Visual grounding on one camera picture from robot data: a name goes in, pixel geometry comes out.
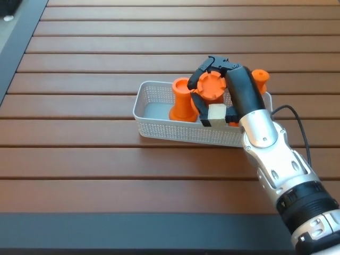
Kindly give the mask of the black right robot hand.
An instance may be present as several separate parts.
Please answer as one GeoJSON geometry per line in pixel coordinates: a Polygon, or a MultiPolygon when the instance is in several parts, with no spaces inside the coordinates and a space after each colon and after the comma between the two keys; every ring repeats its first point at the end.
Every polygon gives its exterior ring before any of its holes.
{"type": "Polygon", "coordinates": [[[246,114],[265,109],[251,71],[226,57],[208,56],[187,87],[204,127],[238,123],[246,114]]]}

